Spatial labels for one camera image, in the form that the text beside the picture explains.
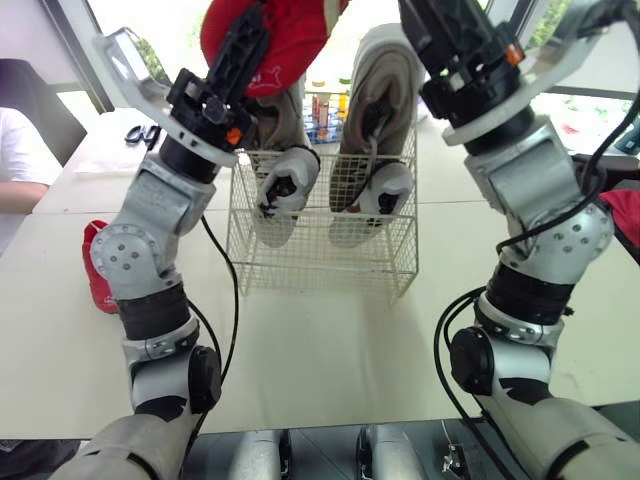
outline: orange part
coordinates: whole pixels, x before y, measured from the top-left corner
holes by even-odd
[[[242,140],[242,130],[238,127],[233,127],[231,130],[227,132],[227,142],[231,145],[238,145]]]
[[[505,53],[507,54],[507,62],[514,67],[524,60],[524,52],[514,44],[509,45]]]

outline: person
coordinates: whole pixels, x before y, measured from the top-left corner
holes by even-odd
[[[61,170],[27,117],[0,107],[0,256]]]

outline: white wire basket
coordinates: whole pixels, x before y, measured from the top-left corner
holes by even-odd
[[[257,229],[260,175],[256,176],[251,159],[268,168],[279,155],[242,153],[233,169],[227,252],[236,267],[241,292],[246,295],[258,288],[351,290],[385,294],[392,301],[402,296],[418,273],[415,129],[410,130],[402,155],[378,157],[399,160],[413,174],[411,195],[397,215],[376,215],[374,219],[371,214],[332,212],[329,191],[333,167],[336,161],[352,161],[356,157],[320,154],[320,173],[305,208],[290,212],[290,216],[288,213],[284,225],[277,223],[266,231],[264,225],[258,225]],[[371,228],[358,227],[371,221],[379,225],[373,233]],[[351,240],[355,238],[356,246],[343,248],[330,241],[334,222],[355,225],[348,234]],[[284,245],[274,248],[264,243],[265,236],[282,237],[287,229],[290,236]]]

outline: white shirt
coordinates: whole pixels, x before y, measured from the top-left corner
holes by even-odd
[[[0,107],[0,182],[51,185],[61,170],[29,119],[18,110]],[[25,216],[0,213],[0,256]]]

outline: white table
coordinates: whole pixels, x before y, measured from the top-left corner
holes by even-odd
[[[393,308],[351,294],[242,299],[236,356],[203,432],[457,416],[436,378],[434,325],[491,275],[504,219],[483,203],[420,205],[418,214],[420,274]],[[94,217],[30,216],[0,259],[0,438],[90,437],[131,411],[119,320],[93,306],[81,262]],[[207,217],[224,238],[226,212]],[[226,353],[231,282],[200,226],[183,239],[178,266]],[[639,285],[640,269],[614,242],[575,290],[554,394],[591,405],[640,398]],[[467,312],[458,325],[470,322]]]
[[[108,213],[122,206],[144,143],[131,147],[124,136],[135,125],[153,122],[135,109],[118,109],[100,116],[69,159],[62,174],[36,205],[34,213]],[[440,137],[446,122],[427,118],[417,127],[417,183],[419,203],[482,201],[482,195],[464,167],[466,153],[447,147]],[[101,172],[87,172],[98,163]],[[217,192],[207,210],[228,210],[231,170],[216,178]]]
[[[101,115],[33,213],[119,211],[135,169],[146,152],[143,142],[130,146],[124,137],[136,125],[153,124],[132,108]],[[95,171],[96,166],[102,171]],[[217,192],[207,210],[229,209],[230,181],[231,170],[222,169],[216,180]]]

